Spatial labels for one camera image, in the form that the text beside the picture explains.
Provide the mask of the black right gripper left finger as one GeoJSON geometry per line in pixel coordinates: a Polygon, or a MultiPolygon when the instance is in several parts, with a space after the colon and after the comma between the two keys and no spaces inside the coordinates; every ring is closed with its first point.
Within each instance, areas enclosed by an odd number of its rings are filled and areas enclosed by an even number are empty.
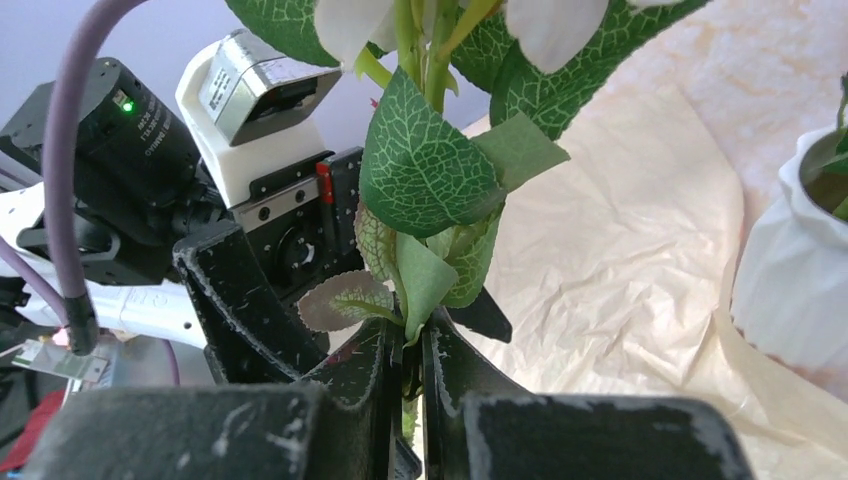
{"type": "Polygon", "coordinates": [[[290,383],[123,388],[73,396],[52,418],[26,479],[390,479],[388,353],[372,320],[290,383]]]}

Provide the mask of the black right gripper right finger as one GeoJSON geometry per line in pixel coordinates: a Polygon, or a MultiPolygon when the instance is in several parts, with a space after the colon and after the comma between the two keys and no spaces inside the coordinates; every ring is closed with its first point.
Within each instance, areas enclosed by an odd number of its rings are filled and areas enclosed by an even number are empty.
{"type": "Polygon", "coordinates": [[[694,398],[537,394],[434,312],[421,336],[431,479],[753,477],[729,423],[694,398]]]}

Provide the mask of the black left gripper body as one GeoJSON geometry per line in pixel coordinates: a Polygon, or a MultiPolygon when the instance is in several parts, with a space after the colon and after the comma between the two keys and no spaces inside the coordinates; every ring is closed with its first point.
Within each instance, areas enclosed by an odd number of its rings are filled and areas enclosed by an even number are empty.
{"type": "Polygon", "coordinates": [[[363,149],[321,151],[249,183],[233,215],[285,305],[324,280],[361,270],[354,217],[363,149]]]}

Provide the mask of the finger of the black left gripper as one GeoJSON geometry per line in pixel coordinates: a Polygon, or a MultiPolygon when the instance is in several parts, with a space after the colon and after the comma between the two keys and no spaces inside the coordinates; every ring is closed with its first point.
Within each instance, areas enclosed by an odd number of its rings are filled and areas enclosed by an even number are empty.
{"type": "Polygon", "coordinates": [[[236,223],[221,221],[177,241],[172,259],[217,384],[291,383],[327,358],[278,299],[236,223]]]}
{"type": "Polygon", "coordinates": [[[454,323],[492,340],[509,344],[513,327],[496,300],[483,288],[476,299],[462,308],[448,307],[454,323]]]}

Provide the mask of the orange paper flower bouquet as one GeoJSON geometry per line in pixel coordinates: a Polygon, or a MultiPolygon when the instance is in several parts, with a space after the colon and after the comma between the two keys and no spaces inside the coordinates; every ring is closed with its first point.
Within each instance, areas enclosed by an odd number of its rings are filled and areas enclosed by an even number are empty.
{"type": "Polygon", "coordinates": [[[570,160],[510,195],[486,281],[512,339],[463,337],[531,391],[705,401],[759,479],[845,478],[846,404],[731,323],[742,188],[685,97],[602,93],[559,143],[570,160]]]}

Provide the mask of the white pink rose stem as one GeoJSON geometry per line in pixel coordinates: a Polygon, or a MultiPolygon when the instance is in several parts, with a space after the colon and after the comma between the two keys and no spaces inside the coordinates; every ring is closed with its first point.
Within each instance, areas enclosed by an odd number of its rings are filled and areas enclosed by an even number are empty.
{"type": "Polygon", "coordinates": [[[383,318],[414,348],[476,300],[507,196],[565,162],[561,134],[618,66],[699,1],[232,1],[248,32],[382,91],[359,174],[360,270],[302,296],[318,331],[383,318]]]}

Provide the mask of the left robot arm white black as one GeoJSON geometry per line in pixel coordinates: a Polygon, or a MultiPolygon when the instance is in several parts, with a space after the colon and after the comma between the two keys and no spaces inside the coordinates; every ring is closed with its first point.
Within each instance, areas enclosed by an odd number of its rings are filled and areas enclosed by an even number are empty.
{"type": "Polygon", "coordinates": [[[349,359],[297,301],[360,269],[358,148],[312,112],[340,78],[278,53],[198,56],[174,114],[98,59],[75,155],[73,234],[99,325],[203,351],[219,383],[290,382],[349,359]]]}

